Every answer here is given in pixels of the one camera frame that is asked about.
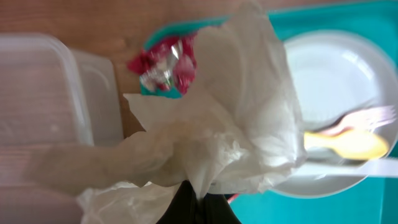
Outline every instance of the plastic container lid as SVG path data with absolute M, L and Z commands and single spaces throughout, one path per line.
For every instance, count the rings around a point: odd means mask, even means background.
M 0 223 L 77 223 L 74 198 L 23 178 L 54 147 L 122 140 L 109 60 L 46 35 L 0 35 Z

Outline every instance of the red candy wrapper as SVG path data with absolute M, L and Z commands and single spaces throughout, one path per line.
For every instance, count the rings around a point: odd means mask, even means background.
M 150 91 L 167 91 L 174 86 L 185 94 L 196 75 L 194 38 L 195 34 L 165 38 L 148 51 L 142 51 L 127 67 L 140 75 L 140 82 Z

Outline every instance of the plastic fork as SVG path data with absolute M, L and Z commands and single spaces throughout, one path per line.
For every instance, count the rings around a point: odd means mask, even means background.
M 391 124 L 396 120 L 394 106 L 379 106 L 346 114 L 335 126 L 319 134 L 335 136 L 347 129 L 372 130 Z

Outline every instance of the yellow plastic spoon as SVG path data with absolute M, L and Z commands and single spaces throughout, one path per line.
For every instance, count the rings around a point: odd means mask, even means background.
M 352 160 L 378 159 L 387 154 L 389 144 L 382 137 L 362 130 L 349 130 L 337 136 L 304 134 L 304 147 L 327 147 L 339 156 Z

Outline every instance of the teal tray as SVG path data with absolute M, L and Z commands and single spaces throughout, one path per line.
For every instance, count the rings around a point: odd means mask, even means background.
M 273 11 L 270 20 L 280 40 L 314 30 L 345 30 L 374 42 L 398 63 L 398 2 L 378 1 Z M 222 24 L 228 17 L 171 24 L 158 30 L 146 43 L 148 49 L 168 35 L 184 35 L 205 26 Z M 177 90 L 143 95 L 178 98 Z M 395 146 L 392 156 L 398 156 Z M 398 179 L 368 178 L 340 194 L 318 199 L 299 199 L 266 192 L 241 195 L 232 204 L 243 223 L 398 223 Z

